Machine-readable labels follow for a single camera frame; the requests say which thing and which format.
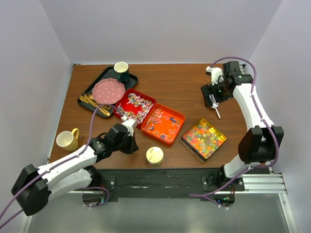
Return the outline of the tin of star candies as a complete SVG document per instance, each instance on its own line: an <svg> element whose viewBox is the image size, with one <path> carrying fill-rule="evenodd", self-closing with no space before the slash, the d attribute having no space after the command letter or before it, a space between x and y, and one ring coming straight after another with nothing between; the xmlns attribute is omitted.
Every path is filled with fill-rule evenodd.
<svg viewBox="0 0 311 233"><path fill-rule="evenodd" d="M205 118L200 118L181 137L181 141L201 161L208 160L227 140L215 126Z"/></svg>

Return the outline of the gold jar lid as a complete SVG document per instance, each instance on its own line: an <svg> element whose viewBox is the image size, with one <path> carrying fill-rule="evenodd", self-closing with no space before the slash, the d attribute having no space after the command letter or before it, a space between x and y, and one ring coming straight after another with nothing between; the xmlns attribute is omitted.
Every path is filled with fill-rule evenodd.
<svg viewBox="0 0 311 233"><path fill-rule="evenodd" d="M147 150L146 152L146 158L147 157L160 157L160 156L164 156L163 150L159 147L151 147Z"/></svg>

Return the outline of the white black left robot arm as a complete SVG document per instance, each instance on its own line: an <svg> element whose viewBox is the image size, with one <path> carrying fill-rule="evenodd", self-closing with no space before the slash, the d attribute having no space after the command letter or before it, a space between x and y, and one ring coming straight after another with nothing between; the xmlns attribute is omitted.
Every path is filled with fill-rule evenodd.
<svg viewBox="0 0 311 233"><path fill-rule="evenodd" d="M135 120L126 120L62 159L38 168L24 167L11 190L24 214L32 216L48 202L75 189L98 189L101 177L93 165L115 151L125 154L137 151L136 126Z"/></svg>

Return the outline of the clear glass jar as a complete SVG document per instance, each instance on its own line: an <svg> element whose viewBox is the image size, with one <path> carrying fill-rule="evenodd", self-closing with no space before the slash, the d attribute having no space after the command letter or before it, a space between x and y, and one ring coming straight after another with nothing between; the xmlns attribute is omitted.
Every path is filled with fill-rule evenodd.
<svg viewBox="0 0 311 233"><path fill-rule="evenodd" d="M160 156L160 157L147 157L147 162L153 166L157 166L159 164L161 164L161 162L163 161L164 157L163 156Z"/></svg>

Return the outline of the silver metal scoop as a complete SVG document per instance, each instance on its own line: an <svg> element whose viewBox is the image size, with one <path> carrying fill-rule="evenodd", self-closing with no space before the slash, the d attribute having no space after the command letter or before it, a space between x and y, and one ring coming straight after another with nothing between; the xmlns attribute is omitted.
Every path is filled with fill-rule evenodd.
<svg viewBox="0 0 311 233"><path fill-rule="evenodd" d="M218 105L219 105L219 103L216 101L216 99L215 99L215 97L214 97L213 94L211 94L209 97L210 97L211 102L212 102L212 107L211 107L211 108L213 108L213 109L216 111L216 114L217 114L218 119L221 119L221 115L220 115L220 113L219 113L219 111L218 111Z"/></svg>

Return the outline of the orange box of candies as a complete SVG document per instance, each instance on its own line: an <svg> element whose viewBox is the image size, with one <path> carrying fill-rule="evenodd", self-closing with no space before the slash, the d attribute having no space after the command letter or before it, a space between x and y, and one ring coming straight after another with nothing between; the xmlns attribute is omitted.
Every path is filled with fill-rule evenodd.
<svg viewBox="0 0 311 233"><path fill-rule="evenodd" d="M185 119L182 113L156 103L142 123L141 130L145 136L171 147Z"/></svg>

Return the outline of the red box of swirl candies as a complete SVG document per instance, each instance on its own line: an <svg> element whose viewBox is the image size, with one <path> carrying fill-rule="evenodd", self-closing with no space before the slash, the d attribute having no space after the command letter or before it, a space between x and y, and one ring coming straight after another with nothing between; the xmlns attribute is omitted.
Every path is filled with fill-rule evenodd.
<svg viewBox="0 0 311 233"><path fill-rule="evenodd" d="M140 129L155 104L154 98L130 88L115 105L113 113L118 119L135 119Z"/></svg>

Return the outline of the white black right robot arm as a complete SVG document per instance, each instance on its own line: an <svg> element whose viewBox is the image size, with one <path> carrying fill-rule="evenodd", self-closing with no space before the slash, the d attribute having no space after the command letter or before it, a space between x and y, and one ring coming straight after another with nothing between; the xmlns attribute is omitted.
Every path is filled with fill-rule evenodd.
<svg viewBox="0 0 311 233"><path fill-rule="evenodd" d="M272 167L278 160L279 147L284 130L276 126L266 114L257 95L254 74L247 74L240 65L241 59L229 58L222 68L207 66L209 84L201 87L205 106L216 109L219 103L235 99L242 111L247 132L238 145L238 154L229 163L221 166L214 185L227 191L238 178L254 168Z"/></svg>

